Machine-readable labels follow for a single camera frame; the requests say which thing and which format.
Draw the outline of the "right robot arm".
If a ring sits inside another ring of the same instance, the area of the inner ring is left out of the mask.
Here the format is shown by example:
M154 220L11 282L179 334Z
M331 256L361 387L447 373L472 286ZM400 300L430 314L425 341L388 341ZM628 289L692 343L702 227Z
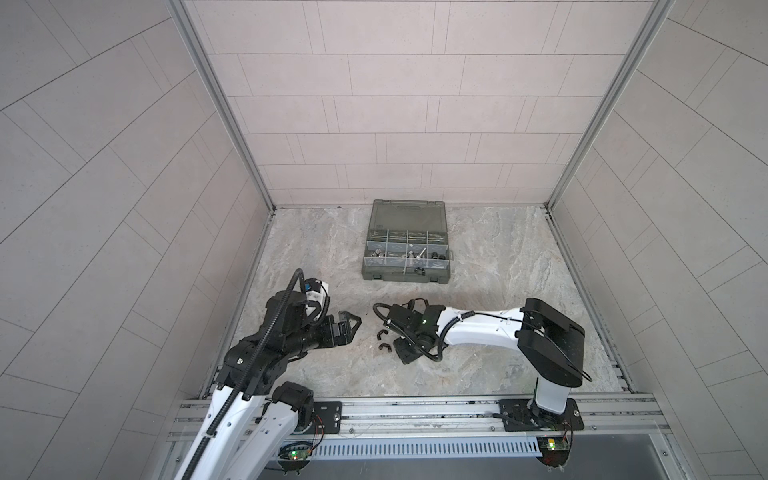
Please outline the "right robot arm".
M585 330L551 305L528 298L504 311L460 310L416 301L373 305L373 313L399 338L393 342L405 365L419 358L439 363L456 345L500 347L521 353L538 374L528 409L537 417L565 415L569 394L592 377L584 370Z

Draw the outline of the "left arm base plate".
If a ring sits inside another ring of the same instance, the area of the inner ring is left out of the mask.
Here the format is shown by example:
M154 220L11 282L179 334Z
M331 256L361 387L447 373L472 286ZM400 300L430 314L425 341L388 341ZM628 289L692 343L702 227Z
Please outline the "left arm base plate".
M319 401L312 406L302 406L298 410L298 424L294 435L320 433L338 434L341 429L343 403L341 401Z

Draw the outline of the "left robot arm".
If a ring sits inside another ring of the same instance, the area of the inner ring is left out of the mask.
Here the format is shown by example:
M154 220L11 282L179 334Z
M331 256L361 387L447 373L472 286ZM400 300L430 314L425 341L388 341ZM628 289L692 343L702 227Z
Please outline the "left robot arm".
M259 330L227 352L176 478L255 479L271 463L283 473L299 473L309 464L336 423L316 412L312 390L277 381L309 351L353 341L361 318L347 311L330 315L328 303L296 290L279 291L267 301Z

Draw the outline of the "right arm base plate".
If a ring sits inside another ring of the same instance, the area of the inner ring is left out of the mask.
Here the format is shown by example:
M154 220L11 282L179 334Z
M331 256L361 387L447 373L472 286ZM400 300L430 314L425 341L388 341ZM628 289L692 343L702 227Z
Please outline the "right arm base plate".
M554 414L539 408L533 399L502 399L498 402L499 412L493 415L500 419L507 432L528 431L582 431L584 422L574 399L566 400L562 414Z

